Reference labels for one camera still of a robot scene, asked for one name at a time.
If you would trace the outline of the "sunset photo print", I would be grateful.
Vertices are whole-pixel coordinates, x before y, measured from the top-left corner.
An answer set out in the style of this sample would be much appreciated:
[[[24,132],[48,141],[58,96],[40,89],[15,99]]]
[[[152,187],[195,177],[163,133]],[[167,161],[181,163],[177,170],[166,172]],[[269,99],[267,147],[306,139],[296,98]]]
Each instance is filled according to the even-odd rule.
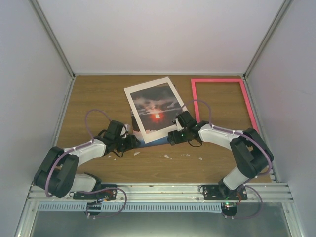
[[[179,101],[167,83],[135,91],[130,94],[137,115],[145,130],[145,136],[131,113],[133,135],[140,141],[140,147],[167,144],[166,128],[173,125],[173,119],[180,109]]]

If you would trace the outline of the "pink photo frame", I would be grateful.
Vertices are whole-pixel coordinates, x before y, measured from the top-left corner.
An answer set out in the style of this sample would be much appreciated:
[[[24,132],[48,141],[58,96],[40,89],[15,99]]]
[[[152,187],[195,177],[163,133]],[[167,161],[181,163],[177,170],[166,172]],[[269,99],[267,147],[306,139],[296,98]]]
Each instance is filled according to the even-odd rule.
[[[232,130],[259,130],[242,78],[192,78],[191,87],[198,121],[211,120]]]

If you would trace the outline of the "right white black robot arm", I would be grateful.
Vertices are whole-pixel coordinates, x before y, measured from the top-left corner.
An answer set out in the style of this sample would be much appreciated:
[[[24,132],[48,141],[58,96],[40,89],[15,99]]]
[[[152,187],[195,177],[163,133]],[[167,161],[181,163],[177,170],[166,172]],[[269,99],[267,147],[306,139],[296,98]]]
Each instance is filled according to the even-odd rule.
[[[168,132],[167,136],[172,146],[196,140],[200,145],[212,143],[232,152],[236,167],[218,183],[222,199],[230,200],[242,184],[256,176],[265,175],[272,168],[274,155],[253,128],[230,130],[209,121],[197,122],[187,111],[177,115],[174,123],[177,129]]]

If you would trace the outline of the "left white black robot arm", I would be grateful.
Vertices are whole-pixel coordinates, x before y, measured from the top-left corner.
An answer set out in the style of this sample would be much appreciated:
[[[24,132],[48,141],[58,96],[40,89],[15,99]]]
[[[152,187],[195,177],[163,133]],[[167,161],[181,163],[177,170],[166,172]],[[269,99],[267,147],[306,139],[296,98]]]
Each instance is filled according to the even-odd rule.
[[[70,192],[80,192],[90,199],[97,199],[102,193],[98,178],[89,173],[77,174],[77,168],[109,153],[121,157],[139,146],[140,141],[129,133],[127,126],[113,120],[107,129],[86,143],[65,149],[50,148],[33,178],[33,184],[42,188],[48,198],[63,198]]]

